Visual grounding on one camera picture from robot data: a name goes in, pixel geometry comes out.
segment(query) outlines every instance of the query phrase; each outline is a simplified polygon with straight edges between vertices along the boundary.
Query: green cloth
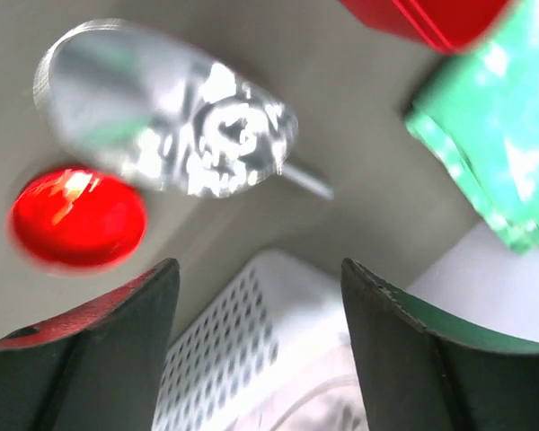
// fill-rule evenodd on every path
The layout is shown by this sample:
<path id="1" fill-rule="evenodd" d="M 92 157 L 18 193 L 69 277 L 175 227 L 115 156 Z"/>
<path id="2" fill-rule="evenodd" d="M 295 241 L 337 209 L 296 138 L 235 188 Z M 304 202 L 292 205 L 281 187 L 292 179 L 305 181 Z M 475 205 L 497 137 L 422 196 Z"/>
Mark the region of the green cloth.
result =
<path id="1" fill-rule="evenodd" d="M 453 58 L 405 122 L 507 246 L 539 245 L 539 0 Z"/>

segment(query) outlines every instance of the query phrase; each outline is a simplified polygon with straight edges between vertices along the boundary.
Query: metal scoop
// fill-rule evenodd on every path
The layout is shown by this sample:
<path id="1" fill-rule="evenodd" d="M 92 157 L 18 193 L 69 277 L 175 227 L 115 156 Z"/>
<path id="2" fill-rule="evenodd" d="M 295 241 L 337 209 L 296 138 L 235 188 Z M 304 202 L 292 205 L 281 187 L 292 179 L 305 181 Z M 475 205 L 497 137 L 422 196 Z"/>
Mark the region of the metal scoop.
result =
<path id="1" fill-rule="evenodd" d="M 69 31 L 41 60 L 34 100 L 65 149 L 151 189 L 228 197 L 273 173 L 331 199 L 286 164 L 296 114 L 205 52 L 119 20 Z"/>

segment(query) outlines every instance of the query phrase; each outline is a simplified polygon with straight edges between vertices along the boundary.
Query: red plastic box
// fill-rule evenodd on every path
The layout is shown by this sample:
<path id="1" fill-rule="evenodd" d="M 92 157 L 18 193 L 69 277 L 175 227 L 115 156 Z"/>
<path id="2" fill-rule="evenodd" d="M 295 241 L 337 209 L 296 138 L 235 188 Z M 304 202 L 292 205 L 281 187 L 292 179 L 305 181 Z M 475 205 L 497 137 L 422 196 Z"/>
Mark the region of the red plastic box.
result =
<path id="1" fill-rule="evenodd" d="M 445 54 L 471 47 L 510 0 L 340 0 L 366 26 Z"/>

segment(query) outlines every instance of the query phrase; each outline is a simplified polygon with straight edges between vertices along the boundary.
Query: perforated plastic basket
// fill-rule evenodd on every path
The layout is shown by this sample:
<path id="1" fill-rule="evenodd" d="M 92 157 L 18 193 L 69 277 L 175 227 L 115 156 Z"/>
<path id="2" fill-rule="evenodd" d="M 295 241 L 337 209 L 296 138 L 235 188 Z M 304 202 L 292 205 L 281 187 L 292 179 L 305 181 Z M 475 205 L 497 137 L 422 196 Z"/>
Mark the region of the perforated plastic basket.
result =
<path id="1" fill-rule="evenodd" d="M 264 251 L 170 347 L 153 430 L 225 430 L 348 342 L 339 282 L 281 251 Z"/>

